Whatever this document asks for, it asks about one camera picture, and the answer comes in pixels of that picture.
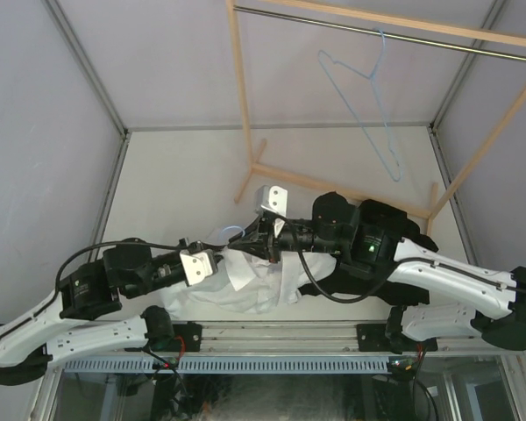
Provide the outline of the blue wire hanger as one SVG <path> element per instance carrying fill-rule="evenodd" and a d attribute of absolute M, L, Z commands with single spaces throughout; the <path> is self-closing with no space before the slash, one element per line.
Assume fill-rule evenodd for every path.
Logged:
<path fill-rule="evenodd" d="M 399 147 L 393 129 L 388 122 L 388 114 L 382 102 L 377 83 L 377 75 L 384 59 L 386 47 L 387 40 L 380 38 L 376 60 L 368 70 L 355 68 L 323 49 L 318 51 L 316 57 L 331 86 L 354 119 L 354 122 L 358 124 L 391 181 L 400 182 L 403 171 Z M 372 105 L 373 110 L 378 113 L 380 118 L 379 127 L 383 130 L 381 136 L 371 134 L 369 128 L 365 125 L 359 111 L 360 106 L 357 105 L 357 99 Z"/>
<path fill-rule="evenodd" d="M 239 225 L 229 225 L 221 229 L 217 238 L 221 242 L 228 242 L 236 236 L 244 237 L 245 229 Z"/>

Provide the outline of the white shirt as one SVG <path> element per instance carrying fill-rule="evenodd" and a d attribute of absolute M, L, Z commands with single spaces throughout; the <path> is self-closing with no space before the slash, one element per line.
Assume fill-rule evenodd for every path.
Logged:
<path fill-rule="evenodd" d="M 224 249 L 217 273 L 188 287 L 180 282 L 160 292 L 168 312 L 183 316 L 197 304 L 233 313 L 264 314 L 294 304 L 300 288 L 311 284 L 297 253 L 287 252 L 278 264 L 248 253 Z"/>

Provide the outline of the black shirt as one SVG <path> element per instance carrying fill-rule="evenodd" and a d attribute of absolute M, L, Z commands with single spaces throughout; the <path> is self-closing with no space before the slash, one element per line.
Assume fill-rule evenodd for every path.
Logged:
<path fill-rule="evenodd" d="M 302 295 L 333 297 L 339 293 L 356 299 L 377 296 L 392 306 L 428 304 L 428 290 L 390 282 L 388 277 L 396 269 L 395 249 L 404 239 L 432 252 L 438 250 L 436 243 L 421 234 L 418 224 L 408 219 L 403 210 L 368 199 L 360 204 L 359 212 L 360 226 L 353 242 L 354 265 L 338 263 L 330 275 L 315 285 L 301 287 Z"/>

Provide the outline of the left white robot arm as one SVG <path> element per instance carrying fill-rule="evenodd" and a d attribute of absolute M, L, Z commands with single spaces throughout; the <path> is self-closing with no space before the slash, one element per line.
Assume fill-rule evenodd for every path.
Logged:
<path fill-rule="evenodd" d="M 182 239 L 176 246 L 138 238 L 87 246 L 61 264 L 53 291 L 34 308 L 0 325 L 0 385 L 18 386 L 67 360 L 117 349 L 154 354 L 175 340 L 167 310 L 150 305 L 139 315 L 106 325 L 95 321 L 135 299 L 179 283 L 190 286 L 188 262 L 216 273 L 220 246 Z"/>

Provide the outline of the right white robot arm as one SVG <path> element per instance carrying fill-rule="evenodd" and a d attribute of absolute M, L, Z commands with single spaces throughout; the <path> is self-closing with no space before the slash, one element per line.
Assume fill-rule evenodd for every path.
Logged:
<path fill-rule="evenodd" d="M 262 194 L 257 217 L 228 247 L 272 263 L 295 253 L 315 292 L 335 303 L 382 299 L 394 352 L 441 337 L 526 350 L 525 267 L 494 271 L 444 257 L 403 210 L 372 199 L 353 204 L 332 191 L 310 218 L 290 219 L 278 188 Z"/>

